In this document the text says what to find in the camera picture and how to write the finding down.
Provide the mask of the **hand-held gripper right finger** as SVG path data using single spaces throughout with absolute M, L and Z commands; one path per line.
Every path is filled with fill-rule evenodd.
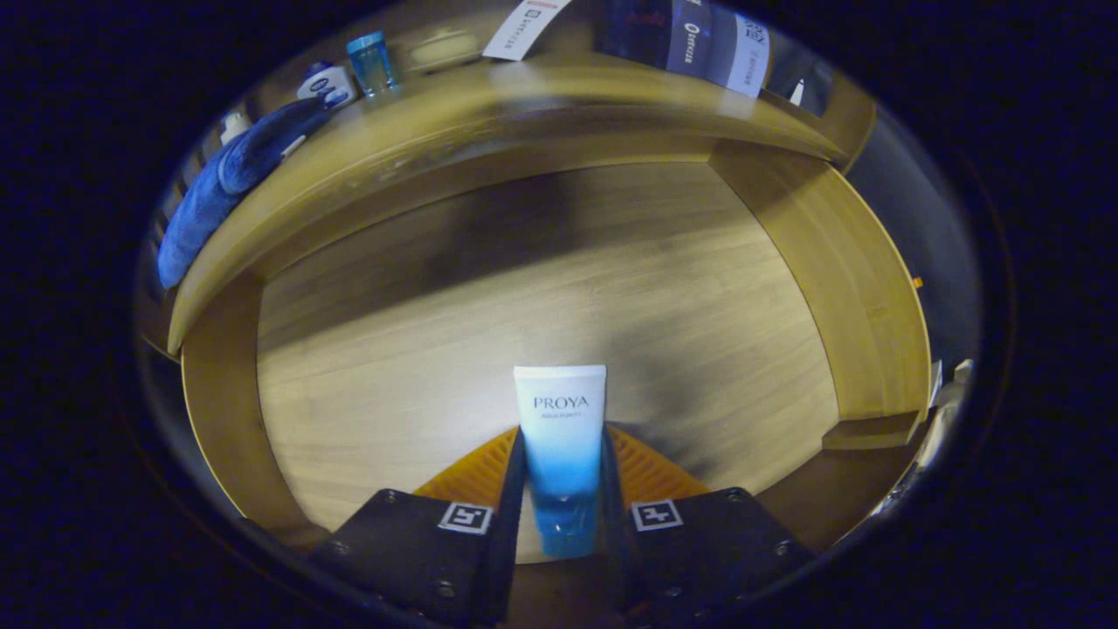
M 710 626 L 816 557 L 743 488 L 707 488 L 617 427 L 603 430 L 599 534 L 624 625 Z

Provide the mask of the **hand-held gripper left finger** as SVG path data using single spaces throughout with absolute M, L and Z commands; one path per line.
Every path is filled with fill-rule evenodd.
M 310 553 L 344 583 L 452 626 L 506 620 L 527 480 L 517 427 L 413 493 L 378 490 Z

